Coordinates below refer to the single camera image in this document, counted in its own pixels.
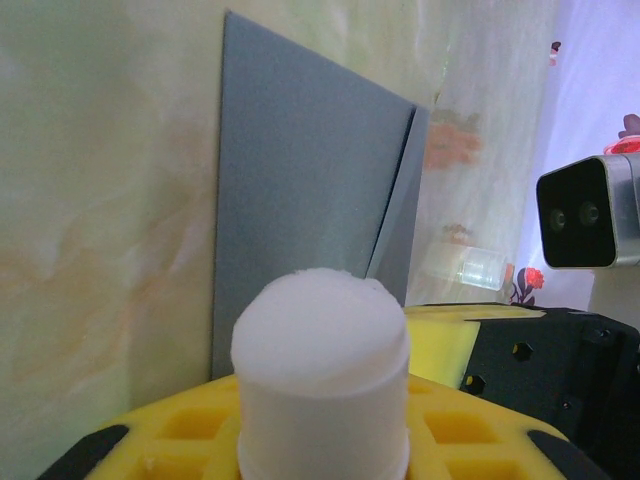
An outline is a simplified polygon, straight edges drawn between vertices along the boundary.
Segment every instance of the marble-patterned backdrop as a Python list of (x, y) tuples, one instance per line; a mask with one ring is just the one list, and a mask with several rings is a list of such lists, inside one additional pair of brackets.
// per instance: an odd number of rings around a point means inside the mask
[(226, 9), (436, 112), (419, 302), (435, 231), (515, 251), (555, 4), (2, 2), (0, 477), (208, 378)]

